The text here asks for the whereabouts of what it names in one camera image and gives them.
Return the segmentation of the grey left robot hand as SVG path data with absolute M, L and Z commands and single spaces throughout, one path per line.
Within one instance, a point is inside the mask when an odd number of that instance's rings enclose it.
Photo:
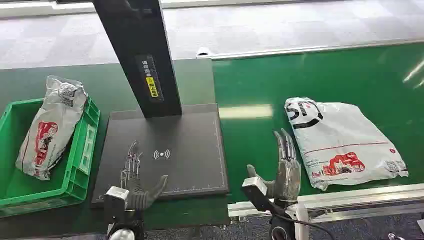
M 165 189 L 168 176 L 162 175 L 156 185 L 150 189 L 142 186 L 140 178 L 141 157 L 139 142 L 134 140 L 128 149 L 124 168 L 120 173 L 120 187 L 129 191 L 127 202 L 130 210 L 146 210 Z

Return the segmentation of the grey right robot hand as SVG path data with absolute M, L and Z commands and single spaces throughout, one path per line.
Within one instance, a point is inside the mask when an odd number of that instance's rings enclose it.
M 264 180 L 252 164 L 246 165 L 249 178 L 258 177 L 266 187 L 264 195 L 269 199 L 296 202 L 301 188 L 301 164 L 293 138 L 283 128 L 273 132 L 277 140 L 278 161 L 275 180 Z

